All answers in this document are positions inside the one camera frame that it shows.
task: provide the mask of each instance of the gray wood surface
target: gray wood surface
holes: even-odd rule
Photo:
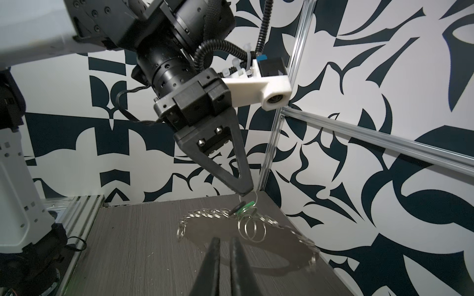
[[[217,234],[222,240],[220,294],[230,295],[227,241],[235,235],[236,225],[226,226],[220,223],[222,219],[194,218],[181,241],[176,231],[188,211],[232,208],[238,203],[237,195],[229,195],[101,208],[66,295],[187,296],[204,258],[206,239]],[[259,213],[291,225],[264,192],[258,193],[257,207]],[[352,296],[322,258],[311,271],[296,269],[308,258],[301,246],[291,245],[291,237],[294,235],[269,229],[263,249],[241,239],[264,295]]]

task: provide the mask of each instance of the black and white patterned wall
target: black and white patterned wall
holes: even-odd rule
[[[264,0],[233,0],[237,27],[227,40],[255,47]],[[264,54],[288,62],[302,0],[276,0]],[[232,65],[216,53],[212,67]],[[153,127],[126,120],[113,99],[139,86],[130,78],[135,54],[104,51],[71,54],[14,66],[26,101],[21,127],[24,154],[36,187],[46,197],[104,194],[110,205],[230,194],[219,180],[175,145],[165,124]],[[155,120],[151,89],[129,93],[122,104],[140,119]],[[259,105],[238,108],[242,136],[254,179],[264,158],[274,111]],[[231,143],[214,161],[237,173]]]
[[[474,1],[318,0],[290,106],[474,157]],[[358,296],[474,295],[474,179],[286,118],[266,191]]]

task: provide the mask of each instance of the black rubber ring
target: black rubber ring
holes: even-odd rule
[[[235,208],[233,208],[230,212],[229,212],[229,216],[232,216],[233,214],[235,214],[238,210],[240,210],[243,206],[245,206],[247,204],[247,202],[245,202],[244,200],[242,200],[242,202],[238,205],[235,206]]]

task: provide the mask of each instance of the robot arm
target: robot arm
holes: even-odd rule
[[[174,130],[192,160],[245,195],[253,182],[234,108],[280,108],[292,91],[282,60],[260,55],[271,2],[266,0],[251,52],[224,41],[235,27],[225,0],[154,0],[148,7],[141,0],[0,0],[0,222],[8,225],[0,231],[0,287],[19,296],[44,292],[56,281],[54,261],[67,240],[45,211],[23,160],[18,125],[25,102],[8,67],[103,49],[136,52],[132,78],[155,91],[156,122]],[[222,73],[209,68],[214,50],[235,56],[234,67]],[[238,178],[208,157],[227,141],[234,146]]]
[[[5,17],[0,34],[6,40],[0,45],[0,67],[71,52],[136,52],[132,78],[153,88],[158,121],[176,132],[180,149],[238,194],[253,189],[235,111],[221,116],[219,125],[213,120],[231,107],[283,107],[291,86],[280,59],[256,60],[259,52],[224,41],[236,25],[225,0],[154,0],[148,7],[141,0],[51,0],[46,7],[31,0],[4,0],[2,5],[8,9],[0,12],[5,14],[0,15]],[[257,44],[260,52],[269,22],[266,15]],[[234,67],[223,73],[205,70],[214,50],[236,56]],[[220,129],[223,133],[214,132]],[[234,146],[239,178],[208,158],[227,141]]]

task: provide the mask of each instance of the coiled cable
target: coiled cable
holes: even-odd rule
[[[199,45],[198,49],[196,49],[196,53],[194,54],[194,69],[197,73],[204,71],[204,57],[208,53],[213,53],[216,50],[221,50],[231,54],[240,60],[247,60],[247,52],[227,40],[205,40]],[[255,52],[251,52],[251,58],[256,58]]]
[[[262,17],[262,24],[260,25],[260,32],[258,33],[257,46],[255,51],[262,53],[264,51],[266,36],[268,33],[268,26],[270,25],[270,17],[272,16],[273,0],[265,0],[264,14]]]

